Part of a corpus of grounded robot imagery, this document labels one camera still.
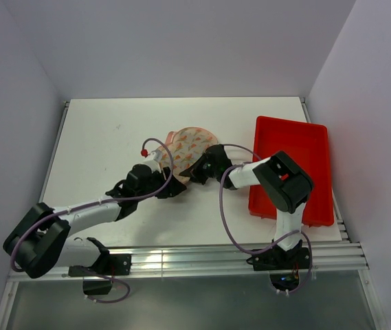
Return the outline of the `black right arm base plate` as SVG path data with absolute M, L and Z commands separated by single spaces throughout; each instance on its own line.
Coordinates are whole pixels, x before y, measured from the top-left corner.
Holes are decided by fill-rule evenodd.
M 266 252 L 250 256 L 246 263 L 254 271 L 305 270 L 309 268 L 311 257 L 306 247 L 295 247 L 286 252 L 275 246 Z

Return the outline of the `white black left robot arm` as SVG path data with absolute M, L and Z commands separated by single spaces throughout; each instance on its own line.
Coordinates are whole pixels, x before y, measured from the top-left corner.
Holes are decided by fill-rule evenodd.
M 169 167 L 152 170 L 137 164 L 102 199 L 64 208 L 43 202 L 32 206 L 4 241 L 3 249 L 10 255 L 12 269 L 30 278 L 39 278 L 53 267 L 108 275 L 115 267 L 109 249 L 96 238 L 83 239 L 77 234 L 128 217 L 145 199 L 176 197 L 186 188 Z

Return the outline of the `pink mesh laundry bag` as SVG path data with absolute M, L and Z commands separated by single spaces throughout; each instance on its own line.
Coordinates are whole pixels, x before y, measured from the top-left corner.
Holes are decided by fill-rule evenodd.
M 173 158 L 173 175 L 187 185 L 190 179 L 180 172 L 190 168 L 208 147 L 218 144 L 218 139 L 208 130 L 192 126 L 169 132 L 164 144 Z

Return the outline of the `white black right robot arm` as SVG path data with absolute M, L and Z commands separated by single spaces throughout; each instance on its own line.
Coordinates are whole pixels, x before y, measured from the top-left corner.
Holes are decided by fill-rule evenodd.
M 255 255 L 273 251 L 273 261 L 281 268 L 289 267 L 302 249 L 302 218 L 306 203 L 314 188 L 311 177 L 284 151 L 257 162 L 233 165 L 225 146 L 209 147 L 203 155 L 180 174 L 190 181 L 204 184 L 215 178 L 221 185 L 219 192 L 220 216 L 230 241 L 232 236 L 223 210 L 223 190 L 237 190 L 250 186 L 262 187 L 276 208 L 276 232 L 273 243 L 265 249 L 250 251 L 238 246 L 246 254 Z

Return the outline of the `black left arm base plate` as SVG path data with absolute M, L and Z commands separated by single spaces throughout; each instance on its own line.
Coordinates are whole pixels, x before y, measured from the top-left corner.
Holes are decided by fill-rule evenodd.
M 82 291 L 87 297 L 102 300 L 116 289 L 125 289 L 124 298 L 129 295 L 131 288 L 120 276 L 128 276 L 130 271 L 130 254 L 107 254 L 99 257 L 92 266 L 71 266 L 67 274 L 68 277 L 83 278 Z

